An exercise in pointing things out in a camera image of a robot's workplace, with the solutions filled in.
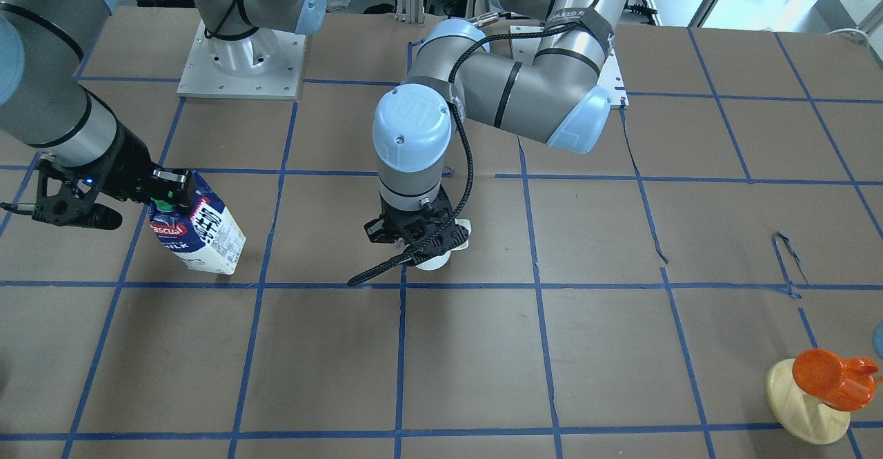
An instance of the blue tape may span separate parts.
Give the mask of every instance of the blue tape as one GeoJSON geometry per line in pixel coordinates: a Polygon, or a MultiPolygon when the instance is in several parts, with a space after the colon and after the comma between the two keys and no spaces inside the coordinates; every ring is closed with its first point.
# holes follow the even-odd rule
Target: blue tape
{"type": "Polygon", "coordinates": [[[132,82],[133,84],[177,84],[181,81],[181,78],[123,78],[119,76],[79,76],[77,79],[80,81],[132,82]]]}
{"type": "Polygon", "coordinates": [[[246,408],[246,394],[248,391],[248,383],[252,374],[252,359],[255,357],[255,343],[258,337],[258,324],[261,323],[261,306],[263,305],[264,290],[267,287],[267,270],[269,269],[270,253],[273,251],[273,240],[275,238],[275,229],[279,222],[279,208],[281,206],[281,197],[285,186],[284,169],[288,163],[288,157],[291,154],[291,139],[294,137],[294,126],[297,121],[297,102],[291,107],[291,118],[288,126],[288,134],[285,138],[285,147],[283,155],[281,155],[281,163],[279,166],[279,182],[277,189],[277,201],[273,210],[273,224],[267,233],[267,245],[264,247],[264,258],[261,261],[261,275],[258,279],[258,291],[255,295],[255,314],[252,317],[252,329],[248,336],[248,349],[246,349],[246,362],[242,370],[242,383],[239,386],[239,399],[236,404],[236,414],[233,417],[233,438],[230,439],[230,448],[228,449],[229,459],[236,457],[237,436],[242,427],[242,414],[246,408]]]}
{"type": "Polygon", "coordinates": [[[706,410],[702,405],[702,395],[700,394],[700,384],[696,378],[696,371],[693,370],[693,359],[690,357],[690,348],[687,346],[687,337],[684,334],[684,325],[681,323],[681,314],[677,310],[677,302],[675,301],[675,292],[668,280],[668,271],[664,267],[659,268],[662,274],[662,281],[666,285],[668,292],[668,305],[671,306],[672,317],[675,318],[675,328],[677,328],[677,337],[681,342],[681,350],[684,352],[684,362],[687,365],[687,374],[690,376],[690,385],[693,388],[693,399],[696,400],[696,409],[700,415],[700,424],[702,424],[702,433],[706,437],[706,447],[708,449],[709,459],[716,459],[715,445],[712,443],[712,435],[709,433],[708,420],[706,419],[706,410]]]}
{"type": "Polygon", "coordinates": [[[564,448],[559,431],[558,410],[555,408],[555,381],[552,377],[552,360],[549,355],[548,332],[546,332],[546,312],[543,307],[543,290],[539,280],[539,255],[537,254],[536,232],[533,227],[533,205],[530,204],[530,185],[527,182],[527,159],[518,137],[518,157],[521,163],[521,185],[524,189],[524,211],[527,216],[527,236],[530,242],[530,262],[533,265],[533,288],[537,298],[537,315],[539,318],[539,342],[543,349],[543,368],[546,371],[546,390],[548,390],[549,412],[552,418],[552,430],[555,440],[555,457],[564,459],[564,448]]]}
{"type": "Polygon", "coordinates": [[[406,330],[408,267],[401,265],[399,278],[398,354],[395,358],[395,443],[393,458],[401,459],[401,421],[404,415],[404,330],[406,330]]]}
{"type": "Polygon", "coordinates": [[[810,327],[810,320],[806,316],[806,311],[804,311],[803,307],[798,307],[797,312],[800,313],[800,319],[804,322],[804,329],[806,330],[806,335],[810,337],[810,345],[813,346],[814,349],[819,348],[819,344],[816,343],[816,335],[813,334],[813,328],[810,327]]]}
{"type": "Polygon", "coordinates": [[[720,101],[717,89],[715,88],[715,82],[712,81],[712,75],[708,71],[706,60],[704,60],[702,57],[700,45],[696,42],[695,35],[693,35],[693,29],[687,28],[687,33],[690,35],[690,40],[693,42],[693,49],[696,50],[696,56],[698,57],[698,59],[700,59],[700,65],[702,65],[702,71],[706,75],[708,87],[712,90],[712,95],[715,95],[715,101],[718,104],[718,110],[720,110],[720,117],[723,117],[723,124],[726,126],[726,132],[729,133],[729,139],[731,139],[733,143],[735,154],[737,155],[737,157],[739,157],[739,164],[742,165],[742,172],[745,173],[745,179],[751,180],[751,173],[748,172],[748,164],[745,164],[745,157],[742,157],[742,150],[741,148],[739,148],[739,142],[735,140],[733,127],[729,123],[729,118],[726,116],[726,111],[723,108],[723,103],[720,101]]]}
{"type": "Polygon", "coordinates": [[[390,86],[400,85],[395,81],[360,81],[359,79],[304,79],[305,84],[323,85],[365,85],[365,86],[390,86]]]}
{"type": "MultiPolygon", "coordinates": [[[[883,428],[883,421],[852,421],[851,429],[873,430],[883,428]]],[[[562,435],[610,435],[644,433],[701,433],[704,429],[713,433],[727,431],[781,430],[778,422],[725,422],[725,424],[654,424],[631,425],[631,427],[551,427],[537,428],[450,428],[428,430],[322,430],[322,431],[242,431],[238,440],[327,440],[327,439],[391,439],[425,437],[502,437],[502,436],[548,436],[562,435]]],[[[111,440],[231,440],[229,431],[198,431],[198,433],[174,433],[174,431],[149,431],[148,433],[0,433],[0,442],[9,441],[73,441],[111,440]]]]}
{"type": "Polygon", "coordinates": [[[850,428],[883,428],[883,421],[852,421],[849,423],[850,428]]]}
{"type": "MultiPolygon", "coordinates": [[[[521,179],[521,174],[496,173],[496,179],[521,179]]],[[[582,179],[610,180],[610,182],[636,182],[637,176],[611,174],[528,174],[528,179],[582,179]]],[[[744,179],[744,178],[695,178],[690,176],[645,176],[645,182],[678,182],[678,183],[766,183],[770,185],[827,185],[827,186],[883,186],[883,182],[848,182],[836,179],[744,179]]]]}
{"type": "Polygon", "coordinates": [[[107,316],[104,318],[104,325],[101,328],[101,336],[98,337],[98,345],[95,347],[95,354],[92,356],[92,364],[89,366],[88,375],[86,375],[86,383],[83,384],[83,391],[79,396],[77,411],[73,415],[73,421],[70,423],[70,434],[64,443],[64,449],[62,450],[61,455],[62,459],[69,459],[70,457],[70,450],[73,447],[73,434],[79,430],[79,423],[82,421],[83,411],[86,410],[86,402],[88,401],[89,394],[92,392],[92,383],[95,382],[95,374],[98,372],[101,355],[104,353],[104,345],[107,342],[108,334],[110,333],[110,323],[113,321],[114,314],[117,312],[117,304],[119,304],[119,298],[123,292],[123,281],[126,280],[126,273],[129,271],[129,266],[132,265],[132,256],[135,255],[135,246],[138,245],[138,238],[141,236],[141,229],[144,226],[147,217],[148,208],[144,207],[141,209],[141,217],[138,219],[138,225],[135,226],[135,233],[133,233],[132,239],[129,241],[126,260],[123,261],[123,270],[120,271],[119,280],[117,280],[117,288],[114,290],[113,298],[111,298],[110,306],[108,306],[107,316]]]}
{"type": "Polygon", "coordinates": [[[858,442],[855,441],[855,435],[852,433],[852,428],[846,430],[846,436],[849,437],[849,445],[852,446],[852,453],[855,454],[855,459],[863,459],[862,451],[858,449],[858,442]]]}
{"type": "MultiPolygon", "coordinates": [[[[21,201],[22,195],[25,195],[25,191],[28,189],[28,182],[31,180],[31,175],[34,174],[34,167],[39,159],[40,154],[34,154],[34,158],[31,159],[31,165],[28,166],[24,178],[21,179],[19,190],[15,192],[15,197],[12,198],[12,204],[18,204],[21,201]]],[[[6,214],[6,216],[3,216],[3,221],[0,221],[0,236],[3,236],[3,232],[6,231],[6,226],[9,226],[9,221],[12,219],[12,213],[6,213],[5,211],[3,213],[6,214]]]]}
{"type": "Polygon", "coordinates": [[[813,112],[816,114],[816,117],[819,119],[819,123],[822,126],[822,129],[825,130],[825,135],[827,136],[827,139],[829,139],[829,142],[831,144],[831,147],[833,148],[833,151],[835,151],[835,153],[837,154],[837,158],[839,159],[840,163],[843,165],[843,170],[846,171],[846,174],[849,177],[849,180],[853,183],[853,186],[855,188],[855,192],[858,194],[858,198],[862,201],[862,205],[864,205],[864,210],[868,213],[868,217],[871,218],[871,223],[873,223],[874,228],[877,229],[877,235],[879,235],[880,238],[883,238],[883,227],[880,227],[880,223],[877,222],[877,217],[874,216],[874,213],[871,210],[870,205],[868,204],[867,198],[864,198],[864,193],[862,193],[862,189],[859,188],[859,186],[857,184],[855,184],[855,177],[852,176],[852,171],[849,170],[849,165],[846,163],[846,158],[843,157],[843,154],[840,151],[840,148],[837,146],[837,142],[835,140],[833,140],[833,136],[831,135],[831,130],[827,126],[825,119],[822,117],[822,114],[819,111],[819,106],[816,106],[816,101],[813,99],[813,96],[810,95],[810,90],[808,90],[808,88],[806,87],[806,84],[804,83],[804,79],[801,78],[801,76],[800,76],[800,72],[797,71],[797,66],[794,65],[794,61],[791,60],[791,56],[789,55],[788,50],[785,49],[785,43],[782,43],[782,38],[779,37],[778,32],[774,32],[773,35],[775,35],[775,40],[779,44],[779,48],[782,49],[782,54],[785,55],[785,60],[788,60],[788,65],[791,67],[791,71],[794,72],[794,76],[795,76],[795,78],[797,78],[797,82],[800,84],[800,88],[803,89],[804,94],[806,95],[806,98],[810,101],[810,106],[813,107],[813,112]]]}
{"type": "MultiPolygon", "coordinates": [[[[0,286],[47,287],[62,286],[67,289],[106,289],[114,287],[114,281],[62,281],[62,280],[0,280],[0,286]]],[[[672,289],[763,289],[785,293],[786,286],[774,283],[668,283],[672,289]]],[[[400,283],[366,283],[359,286],[347,286],[346,283],[273,283],[266,282],[266,289],[277,290],[329,290],[329,289],[399,289],[400,283]]],[[[663,283],[540,283],[544,290],[581,289],[581,290],[660,290],[665,289],[663,283]]],[[[124,289],[256,289],[256,283],[189,283],[189,282],[150,282],[123,281],[124,289]]],[[[533,283],[409,283],[408,289],[510,289],[526,290],[536,287],[533,283]]],[[[883,285],[795,285],[802,290],[848,290],[860,292],[883,291],[883,285]]]]}
{"type": "Polygon", "coordinates": [[[782,279],[785,281],[786,292],[792,298],[799,299],[800,293],[794,291],[794,283],[792,283],[791,278],[788,277],[788,270],[785,269],[785,261],[782,260],[782,252],[779,251],[779,243],[776,242],[776,235],[773,235],[773,251],[775,251],[776,261],[779,262],[779,271],[782,272],[782,279]]]}

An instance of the robotic arm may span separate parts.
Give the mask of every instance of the robotic arm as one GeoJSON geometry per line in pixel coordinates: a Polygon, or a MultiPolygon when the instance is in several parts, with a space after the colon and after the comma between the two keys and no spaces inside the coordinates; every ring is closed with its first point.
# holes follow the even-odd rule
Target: robotic arm
{"type": "Polygon", "coordinates": [[[381,98],[373,143],[381,215],[365,225],[371,242],[406,243],[404,252],[353,277],[356,285],[400,264],[435,269],[466,247],[457,219],[472,188],[472,153],[462,119],[577,153],[592,150],[610,110],[597,85],[625,0],[490,0],[545,22],[542,32],[486,35],[472,22],[439,23],[398,88],[381,98]],[[490,53],[489,41],[542,38],[530,65],[490,53]],[[444,152],[457,129],[469,173],[453,207],[441,185],[444,152]]]}
{"type": "MultiPolygon", "coordinates": [[[[97,204],[99,193],[190,210],[192,173],[152,162],[144,142],[110,107],[71,79],[117,1],[0,0],[0,128],[43,152],[35,203],[0,204],[4,210],[56,226],[100,229],[116,229],[122,216],[97,204]],[[56,195],[48,194],[49,179],[61,182],[56,195]]],[[[262,27],[312,34],[326,0],[196,2],[212,29],[207,38],[218,66],[243,76],[275,63],[278,44],[262,27]]]]}
{"type": "Polygon", "coordinates": [[[2,207],[56,226],[116,229],[122,216],[96,204],[99,193],[189,206],[189,172],[152,162],[110,107],[70,78],[117,0],[0,1],[0,128],[43,152],[36,202],[2,207]],[[56,195],[49,179],[61,182],[56,195]]]}

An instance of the floor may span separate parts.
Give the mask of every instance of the floor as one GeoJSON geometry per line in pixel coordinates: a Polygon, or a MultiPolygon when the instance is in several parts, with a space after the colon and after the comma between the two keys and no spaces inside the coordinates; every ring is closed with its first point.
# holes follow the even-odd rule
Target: floor
{"type": "MultiPolygon", "coordinates": [[[[292,104],[178,98],[198,21],[121,7],[77,78],[225,199],[239,269],[186,270],[136,204],[110,204],[114,232],[3,215],[0,457],[883,457],[879,399],[825,447],[764,400],[766,371],[811,346],[874,356],[883,72],[867,49],[623,25],[631,107],[594,151],[468,122],[470,247],[348,289],[394,254],[362,230],[372,112],[429,28],[328,15],[292,104]]],[[[32,195],[32,155],[0,132],[4,198],[32,195]]],[[[457,144],[447,164],[459,195],[457,144]]]]}

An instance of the metal base plate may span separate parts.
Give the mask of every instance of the metal base plate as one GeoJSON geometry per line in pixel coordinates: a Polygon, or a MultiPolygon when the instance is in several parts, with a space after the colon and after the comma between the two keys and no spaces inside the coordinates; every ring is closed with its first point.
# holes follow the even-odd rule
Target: metal base plate
{"type": "MultiPolygon", "coordinates": [[[[510,26],[510,32],[537,32],[543,28],[539,26],[510,26]]],[[[512,59],[525,64],[532,64],[533,57],[539,49],[539,38],[524,38],[519,40],[511,40],[512,59]]],[[[625,93],[625,82],[622,81],[622,73],[619,70],[619,60],[616,59],[616,52],[610,50],[610,56],[604,62],[602,73],[598,78],[598,84],[605,87],[612,95],[610,101],[611,109],[619,109],[622,104],[628,107],[628,95],[625,93]]]]}
{"type": "Polygon", "coordinates": [[[240,77],[225,75],[215,66],[204,30],[205,25],[199,22],[181,82],[177,85],[180,97],[297,100],[304,74],[306,37],[274,31],[283,56],[278,62],[281,67],[257,76],[240,77]]]}

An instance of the blue tape grid line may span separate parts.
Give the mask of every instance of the blue tape grid line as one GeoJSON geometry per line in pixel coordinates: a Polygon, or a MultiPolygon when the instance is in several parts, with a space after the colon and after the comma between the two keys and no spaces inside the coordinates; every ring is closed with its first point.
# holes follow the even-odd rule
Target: blue tape grid line
{"type": "Polygon", "coordinates": [[[401,459],[401,430],[404,419],[404,329],[406,329],[408,267],[401,265],[401,279],[398,286],[399,317],[398,317],[398,354],[395,364],[395,443],[393,458],[401,459]]]}
{"type": "MultiPolygon", "coordinates": [[[[450,428],[429,430],[323,430],[323,431],[242,431],[239,440],[321,440],[321,439],[394,439],[425,437],[501,437],[501,436],[549,436],[556,431],[562,435],[615,435],[643,433],[710,433],[727,431],[781,430],[778,422],[725,422],[725,424],[657,424],[634,427],[562,427],[553,428],[450,428]]],[[[851,428],[880,429],[883,421],[854,421],[851,428]]],[[[148,431],[147,433],[76,433],[75,441],[105,440],[230,440],[233,433],[200,431],[199,433],[174,433],[174,431],[148,431]]],[[[68,433],[0,433],[0,442],[9,441],[63,441],[68,433]]]]}
{"type": "Polygon", "coordinates": [[[810,102],[810,106],[813,107],[813,112],[816,113],[816,117],[819,119],[819,124],[822,126],[822,129],[825,130],[825,135],[827,136],[827,139],[829,139],[833,151],[835,151],[835,153],[837,154],[837,158],[843,165],[843,170],[845,170],[847,177],[849,177],[849,181],[852,182],[852,185],[855,188],[855,192],[858,194],[858,198],[862,201],[862,205],[864,205],[864,210],[867,211],[868,217],[871,218],[871,222],[873,222],[874,227],[877,229],[877,234],[880,235],[881,239],[883,239],[883,229],[880,228],[880,223],[877,222],[877,217],[874,216],[873,211],[871,211],[870,205],[868,205],[868,201],[864,198],[864,193],[862,193],[862,189],[859,188],[859,185],[857,183],[855,183],[855,177],[852,176],[852,171],[849,170],[849,165],[846,163],[846,158],[843,157],[840,148],[837,146],[837,142],[833,140],[831,130],[829,130],[825,119],[819,111],[819,106],[817,106],[816,101],[813,99],[813,96],[810,95],[810,90],[808,90],[808,88],[806,87],[804,79],[801,78],[800,72],[797,71],[797,67],[794,66],[794,61],[791,60],[791,56],[788,55],[788,50],[785,49],[785,44],[782,43],[782,38],[779,37],[778,32],[774,32],[773,35],[775,35],[775,40],[779,44],[779,48],[782,49],[782,53],[785,55],[785,60],[788,60],[788,65],[791,67],[791,71],[794,72],[795,78],[797,78],[797,82],[800,84],[800,88],[803,89],[807,100],[810,102]]]}
{"type": "MultiPolygon", "coordinates": [[[[715,95],[707,93],[674,93],[666,91],[627,91],[634,97],[681,97],[681,98],[715,98],[715,95]]],[[[766,100],[766,101],[810,101],[804,97],[763,97],[763,95],[717,95],[716,98],[724,100],[766,100]]],[[[823,101],[826,104],[883,104],[883,100],[855,99],[855,98],[813,98],[815,101],[823,101]]]]}
{"type": "MultiPolygon", "coordinates": [[[[183,105],[185,104],[185,99],[181,98],[179,103],[177,104],[177,109],[175,112],[175,116],[173,117],[170,128],[168,129],[168,135],[166,136],[165,144],[163,145],[163,153],[160,154],[159,164],[160,166],[164,163],[165,157],[168,154],[168,148],[171,146],[172,138],[175,137],[175,131],[177,129],[177,123],[181,119],[181,113],[183,112],[183,105]]],[[[144,226],[144,221],[148,216],[148,208],[144,207],[141,209],[141,217],[138,219],[138,224],[135,226],[135,232],[132,235],[132,239],[129,242],[129,249],[126,252],[126,260],[123,261],[123,269],[120,271],[119,279],[117,279],[117,285],[114,289],[113,298],[110,300],[110,306],[108,306],[108,313],[104,320],[104,326],[101,328],[101,336],[98,339],[98,344],[95,347],[95,355],[92,357],[92,364],[89,367],[88,375],[86,375],[86,382],[83,384],[83,391],[80,393],[79,403],[77,405],[77,411],[73,416],[73,421],[70,423],[70,433],[66,441],[64,441],[64,449],[62,451],[62,459],[68,459],[70,457],[70,450],[73,448],[73,437],[79,430],[79,423],[82,421],[83,412],[86,410],[86,402],[89,398],[89,393],[92,391],[92,383],[95,382],[95,374],[98,372],[98,364],[101,362],[101,355],[104,352],[104,345],[107,342],[108,334],[110,333],[110,324],[113,321],[114,314],[117,312],[117,304],[119,303],[119,298],[121,293],[123,292],[123,283],[126,281],[126,274],[129,273],[129,267],[132,265],[132,257],[135,255],[135,247],[138,245],[138,238],[141,236],[141,229],[144,226]]]]}
{"type": "Polygon", "coordinates": [[[723,117],[723,124],[726,126],[726,132],[729,133],[729,139],[733,142],[733,148],[735,149],[735,154],[739,157],[739,164],[742,165],[742,172],[745,173],[745,179],[751,180],[751,173],[748,172],[748,166],[745,164],[745,157],[742,157],[742,150],[739,148],[739,142],[735,141],[735,133],[733,133],[733,127],[729,123],[729,118],[726,116],[726,111],[723,108],[723,103],[720,101],[720,96],[718,95],[717,89],[715,88],[715,82],[712,81],[712,75],[708,71],[708,66],[706,65],[706,60],[702,57],[702,52],[700,51],[700,45],[696,42],[696,37],[693,35],[693,29],[687,28],[687,33],[690,35],[690,41],[693,42],[693,49],[696,50],[696,56],[700,59],[700,64],[702,65],[702,71],[706,75],[706,79],[708,81],[708,87],[712,89],[712,95],[715,98],[715,103],[717,103],[718,110],[720,110],[720,117],[723,117]]]}
{"type": "MultiPolygon", "coordinates": [[[[410,43],[411,47],[417,48],[416,43],[410,43]]],[[[145,78],[126,76],[75,76],[79,81],[120,81],[120,82],[148,82],[148,84],[176,84],[180,78],[145,78]]],[[[361,79],[322,79],[306,78],[305,84],[333,84],[333,85],[366,85],[397,87],[400,83],[395,81],[362,81],[361,79]]],[[[761,101],[810,101],[803,97],[763,97],[763,95],[710,95],[707,93],[682,93],[671,91],[626,91],[628,95],[635,97],[681,97],[681,98],[720,98],[723,100],[761,100],[761,101]]],[[[813,98],[813,101],[823,104],[883,104],[883,100],[859,99],[859,98],[813,98]]]]}
{"type": "MultiPolygon", "coordinates": [[[[806,311],[804,311],[803,307],[798,307],[797,311],[800,313],[801,321],[804,322],[804,328],[806,329],[806,335],[810,339],[810,344],[814,349],[819,348],[819,344],[816,342],[816,335],[813,333],[813,327],[810,326],[810,320],[806,316],[806,311]]],[[[863,459],[862,451],[858,447],[858,441],[855,440],[855,434],[852,433],[852,428],[880,428],[883,427],[883,422],[877,421],[866,421],[866,422],[851,422],[849,424],[849,428],[846,430],[846,436],[849,438],[849,445],[852,446],[852,453],[855,455],[855,459],[863,459]]]]}
{"type": "MultiPolygon", "coordinates": [[[[0,286],[62,286],[67,289],[112,289],[115,281],[54,281],[54,280],[0,280],[0,286]]],[[[150,282],[123,281],[124,289],[256,289],[257,283],[190,283],[190,282],[150,282]]],[[[346,283],[264,283],[265,289],[277,290],[328,290],[328,289],[399,289],[400,283],[365,283],[347,286],[346,283]]],[[[406,283],[408,289],[535,289],[534,283],[406,283]]],[[[663,283],[540,283],[544,290],[578,289],[578,290],[663,290],[663,283]]],[[[788,295],[788,285],[776,283],[669,283],[675,290],[686,289],[742,289],[742,290],[773,290],[788,295]]],[[[883,285],[794,285],[802,290],[845,290],[845,291],[883,291],[883,285]]]]}
{"type": "MultiPolygon", "coordinates": [[[[521,179],[517,173],[496,173],[496,179],[521,179]]],[[[588,182],[636,182],[637,176],[615,174],[528,174],[528,179],[582,179],[588,182]]],[[[848,182],[838,179],[744,179],[744,178],[693,178],[690,176],[645,176],[641,175],[645,182],[675,182],[675,183],[738,183],[755,184],[764,183],[770,185],[829,185],[829,186],[883,186],[883,182],[848,182]]]]}
{"type": "Polygon", "coordinates": [[[537,298],[537,315],[539,318],[539,343],[543,351],[543,367],[546,371],[546,388],[548,389],[549,412],[552,418],[552,435],[555,440],[555,457],[564,459],[564,448],[561,443],[561,431],[558,411],[555,409],[555,380],[552,377],[552,359],[549,354],[548,332],[546,332],[546,309],[543,306],[542,281],[539,279],[539,255],[537,254],[537,238],[533,227],[533,207],[530,205],[530,184],[527,180],[527,158],[518,137],[518,157],[521,161],[521,185],[524,189],[524,212],[527,216],[527,237],[530,242],[530,261],[533,263],[533,290],[537,298]]]}
{"type": "Polygon", "coordinates": [[[239,440],[239,432],[242,427],[242,415],[243,411],[246,408],[246,394],[248,393],[248,381],[251,378],[252,373],[252,359],[255,357],[255,343],[257,342],[258,337],[258,324],[261,321],[261,306],[263,304],[263,296],[264,290],[267,287],[267,270],[269,268],[270,263],[270,252],[273,251],[273,240],[275,238],[275,229],[277,228],[277,224],[279,222],[279,208],[281,207],[281,199],[283,198],[283,191],[285,186],[285,174],[281,171],[285,169],[285,164],[288,163],[288,157],[291,154],[291,139],[294,137],[294,126],[297,120],[297,102],[293,104],[291,107],[291,118],[288,126],[288,135],[285,139],[285,148],[283,150],[283,156],[281,156],[281,163],[279,166],[279,183],[278,183],[278,191],[277,191],[277,201],[275,202],[275,208],[273,211],[273,224],[270,226],[270,230],[267,233],[267,245],[264,248],[264,258],[261,263],[261,277],[258,280],[258,291],[255,295],[255,316],[252,320],[252,329],[251,333],[248,337],[248,349],[246,351],[246,362],[244,364],[244,368],[242,371],[242,383],[239,386],[239,399],[236,404],[236,415],[233,418],[233,437],[230,439],[230,448],[228,450],[227,457],[229,459],[234,459],[236,457],[236,448],[237,441],[239,440]]]}
{"type": "Polygon", "coordinates": [[[671,315],[675,320],[675,328],[677,328],[677,337],[681,342],[681,352],[684,353],[684,364],[687,365],[687,375],[690,377],[690,385],[693,388],[693,399],[696,400],[696,409],[698,415],[700,415],[700,425],[702,428],[702,434],[706,438],[706,447],[708,449],[709,459],[715,459],[715,444],[712,443],[712,434],[711,429],[708,426],[708,419],[706,419],[706,410],[702,405],[702,395],[700,394],[700,384],[696,378],[696,371],[693,370],[693,359],[690,357],[690,347],[687,346],[687,336],[684,334],[684,325],[681,323],[681,314],[677,309],[677,302],[675,301],[675,292],[672,289],[671,283],[668,280],[668,271],[664,267],[659,268],[659,272],[662,274],[662,281],[665,283],[665,289],[668,293],[668,305],[671,307],[671,315]]]}

